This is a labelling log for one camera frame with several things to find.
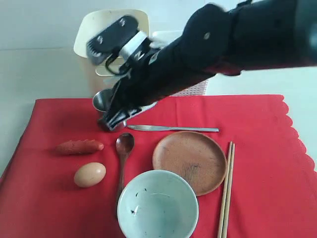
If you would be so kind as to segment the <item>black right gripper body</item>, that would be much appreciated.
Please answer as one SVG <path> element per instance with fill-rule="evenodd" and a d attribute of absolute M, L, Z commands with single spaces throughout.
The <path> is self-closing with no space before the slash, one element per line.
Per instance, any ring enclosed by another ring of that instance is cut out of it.
<path fill-rule="evenodd" d="M 147 59 L 134 68 L 127 79 L 120 80 L 111 99 L 116 109 L 147 106 L 216 75 L 186 65 L 177 39 L 157 52 L 156 60 Z"/>

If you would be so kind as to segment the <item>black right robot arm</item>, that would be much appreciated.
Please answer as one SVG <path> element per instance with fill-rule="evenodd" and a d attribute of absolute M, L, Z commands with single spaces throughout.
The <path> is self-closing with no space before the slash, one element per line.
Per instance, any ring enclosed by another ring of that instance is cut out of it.
<path fill-rule="evenodd" d="M 314 0 L 247 0 L 225 11 L 206 4 L 182 35 L 163 48 L 132 39 L 121 49 L 131 67 L 115 84 L 101 123 L 114 130 L 144 107 L 216 74 L 315 66 L 317 3 Z"/>

